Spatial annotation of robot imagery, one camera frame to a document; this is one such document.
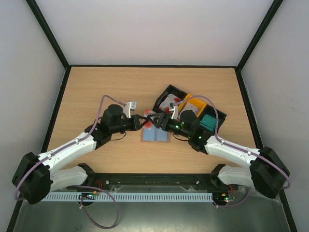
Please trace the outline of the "yellow card bin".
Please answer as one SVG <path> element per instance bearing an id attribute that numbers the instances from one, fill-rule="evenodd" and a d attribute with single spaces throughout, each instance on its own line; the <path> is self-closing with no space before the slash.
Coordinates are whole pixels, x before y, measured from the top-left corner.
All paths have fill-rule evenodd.
<path id="1" fill-rule="evenodd" d="M 199 117 L 206 107 L 206 103 L 198 98 L 192 98 L 186 102 L 182 102 L 178 105 L 178 117 L 177 119 L 180 120 L 181 113 L 186 110 L 192 110 L 195 116 Z"/>

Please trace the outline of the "black card bin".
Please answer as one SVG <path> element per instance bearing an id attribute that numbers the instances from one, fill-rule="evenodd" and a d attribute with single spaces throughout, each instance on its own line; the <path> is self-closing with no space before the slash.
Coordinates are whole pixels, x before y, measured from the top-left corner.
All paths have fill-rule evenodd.
<path id="1" fill-rule="evenodd" d="M 182 101 L 187 96 L 187 93 L 179 88 L 169 85 L 155 101 L 153 112 L 172 114 L 169 110 L 170 104 L 176 104 Z"/>

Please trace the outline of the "red white cards stack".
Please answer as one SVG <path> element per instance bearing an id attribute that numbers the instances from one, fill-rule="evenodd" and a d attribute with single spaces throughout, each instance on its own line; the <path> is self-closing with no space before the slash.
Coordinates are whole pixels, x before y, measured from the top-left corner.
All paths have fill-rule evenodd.
<path id="1" fill-rule="evenodd" d="M 177 97 L 176 95 L 173 94 L 168 94 L 167 97 L 160 103 L 159 109 L 162 110 L 163 112 L 170 114 L 169 111 L 169 104 L 172 103 L 177 103 L 180 102 L 181 99 Z"/>

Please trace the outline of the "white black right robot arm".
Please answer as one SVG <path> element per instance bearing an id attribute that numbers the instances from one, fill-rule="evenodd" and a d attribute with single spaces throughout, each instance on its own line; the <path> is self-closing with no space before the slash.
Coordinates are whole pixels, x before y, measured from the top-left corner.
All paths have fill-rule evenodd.
<path id="1" fill-rule="evenodd" d="M 181 114 L 180 120 L 165 113 L 148 115 L 147 118 L 159 129 L 188 138 L 189 145 L 195 151 L 215 155 L 238 165 L 231 167 L 222 164 L 212 171 L 211 185 L 215 189 L 222 189 L 225 185 L 247 186 L 274 199 L 290 175 L 272 148 L 249 148 L 226 141 L 201 126 L 191 110 Z"/>

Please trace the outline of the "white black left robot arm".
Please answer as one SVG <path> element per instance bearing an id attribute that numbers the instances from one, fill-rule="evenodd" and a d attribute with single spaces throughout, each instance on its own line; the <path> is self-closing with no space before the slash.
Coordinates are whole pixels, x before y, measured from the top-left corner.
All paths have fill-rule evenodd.
<path id="1" fill-rule="evenodd" d="M 82 184 L 87 179 L 87 172 L 81 167 L 78 167 L 79 174 L 83 176 L 81 181 L 76 177 L 69 181 L 65 176 L 57 182 L 52 176 L 78 157 L 111 141 L 113 134 L 139 131 L 148 119 L 131 114 L 132 110 L 128 104 L 125 107 L 111 104 L 104 112 L 99 111 L 93 124 L 71 141 L 38 155 L 33 152 L 25 154 L 12 178 L 15 186 L 14 199 L 36 204 L 52 190 Z"/>

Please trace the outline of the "teal cards stack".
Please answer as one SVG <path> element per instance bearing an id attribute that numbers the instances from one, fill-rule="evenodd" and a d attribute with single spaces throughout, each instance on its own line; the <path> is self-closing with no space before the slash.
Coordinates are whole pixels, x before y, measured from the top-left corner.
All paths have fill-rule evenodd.
<path id="1" fill-rule="evenodd" d="M 202 127 L 208 129 L 209 131 L 215 131 L 216 118 L 212 117 L 211 115 L 205 114 L 199 123 Z"/>

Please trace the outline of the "black mounting rail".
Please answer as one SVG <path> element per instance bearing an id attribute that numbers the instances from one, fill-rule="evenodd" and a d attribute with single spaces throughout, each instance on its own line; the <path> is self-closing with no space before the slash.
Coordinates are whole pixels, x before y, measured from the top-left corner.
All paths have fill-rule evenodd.
<path id="1" fill-rule="evenodd" d="M 80 166 L 78 170 L 68 169 L 57 172 L 54 176 L 49 174 L 27 178 L 20 192 L 34 194 L 34 196 L 46 196 L 49 192 L 63 188 L 98 187 L 109 190 L 112 186 L 193 186 L 197 190 L 210 192 L 229 190 L 230 187 L 247 186 L 254 187 L 250 178 L 241 175 L 238 179 L 223 183 L 211 174 L 98 174 L 93 171 L 85 171 Z"/>

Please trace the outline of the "black enclosure frame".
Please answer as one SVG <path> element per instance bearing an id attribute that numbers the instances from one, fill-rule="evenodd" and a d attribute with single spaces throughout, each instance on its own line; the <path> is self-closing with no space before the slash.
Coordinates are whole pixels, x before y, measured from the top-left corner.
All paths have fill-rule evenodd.
<path id="1" fill-rule="evenodd" d="M 220 137 L 272 148 L 290 172 L 296 229 L 309 229 L 309 3 L 285 0 L 244 58 L 270 0 L 39 0 L 59 58 L 28 3 L 0 3 L 0 229 L 28 153 L 77 137 L 99 108 L 168 85 L 203 95 L 227 118 Z"/>

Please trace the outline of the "black bin with teal cards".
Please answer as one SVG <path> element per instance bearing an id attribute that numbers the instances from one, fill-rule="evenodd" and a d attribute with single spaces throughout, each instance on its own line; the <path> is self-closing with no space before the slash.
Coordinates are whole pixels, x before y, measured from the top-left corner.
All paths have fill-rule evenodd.
<path id="1" fill-rule="evenodd" d="M 218 128 L 217 131 L 219 130 L 220 126 L 224 123 L 226 114 L 217 110 L 218 114 Z M 211 132 L 215 132 L 215 127 L 216 127 L 216 114 L 215 110 L 212 106 L 206 105 L 201 114 L 198 116 L 199 118 L 199 123 L 202 127 L 208 129 Z"/>

